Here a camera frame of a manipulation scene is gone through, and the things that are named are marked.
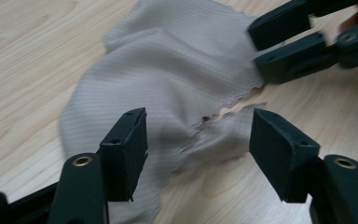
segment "wood grain surface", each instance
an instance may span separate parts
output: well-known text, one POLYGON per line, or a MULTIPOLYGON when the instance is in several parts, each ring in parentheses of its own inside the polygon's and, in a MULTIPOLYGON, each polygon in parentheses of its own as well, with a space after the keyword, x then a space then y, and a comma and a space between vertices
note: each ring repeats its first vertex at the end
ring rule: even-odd
MULTIPOLYGON (((104 55, 103 35, 136 1, 0 0, 0 191, 13 202, 59 178, 58 117, 83 73, 104 55)), ((286 1, 219 0, 261 15, 286 1)), ((330 42, 355 8, 313 20, 330 42)), ((323 147, 358 160, 358 68, 336 66, 267 85, 234 108, 267 102, 323 147)), ((308 204, 285 204, 247 154, 174 174, 156 223, 310 223, 308 204)))

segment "wooden table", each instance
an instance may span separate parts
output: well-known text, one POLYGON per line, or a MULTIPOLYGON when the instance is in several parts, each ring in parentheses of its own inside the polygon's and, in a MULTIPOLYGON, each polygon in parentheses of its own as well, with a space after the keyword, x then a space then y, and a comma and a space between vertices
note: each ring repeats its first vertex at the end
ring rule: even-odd
MULTIPOLYGON (((261 15, 283 0, 219 0, 261 15)), ((58 117, 82 74, 103 57, 103 35, 134 0, 0 0, 0 191, 11 202, 58 180, 64 158, 58 117)), ((355 9, 314 21, 332 40, 355 9)), ((358 68, 336 66, 255 91, 242 105, 294 123, 323 147, 358 160, 358 68)), ((175 174, 156 223, 310 223, 307 204, 281 203, 246 157, 175 174)))

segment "fabric fold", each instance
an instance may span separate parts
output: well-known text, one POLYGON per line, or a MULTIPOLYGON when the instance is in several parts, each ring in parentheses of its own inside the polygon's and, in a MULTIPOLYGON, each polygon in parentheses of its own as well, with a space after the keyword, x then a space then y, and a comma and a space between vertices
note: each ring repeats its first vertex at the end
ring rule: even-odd
POLYGON ((247 151, 255 105, 201 121, 262 85, 244 33, 253 20, 209 0, 141 0, 105 36, 60 131, 67 157, 95 152, 123 113, 146 108, 149 156, 134 202, 109 204, 111 223, 152 223, 172 171, 247 151))

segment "crumpled cloth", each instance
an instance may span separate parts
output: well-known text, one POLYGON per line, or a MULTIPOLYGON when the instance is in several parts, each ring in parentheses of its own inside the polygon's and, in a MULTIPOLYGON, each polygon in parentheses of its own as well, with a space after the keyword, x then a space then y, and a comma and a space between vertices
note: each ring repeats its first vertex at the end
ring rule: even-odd
POLYGON ((248 150, 256 105, 211 116, 262 85, 245 34, 253 20, 209 0, 141 0, 105 36, 106 55, 79 81, 60 131, 68 158, 95 152, 123 113, 146 108, 148 158, 134 202, 109 204, 111 223, 152 223, 172 171, 248 150))

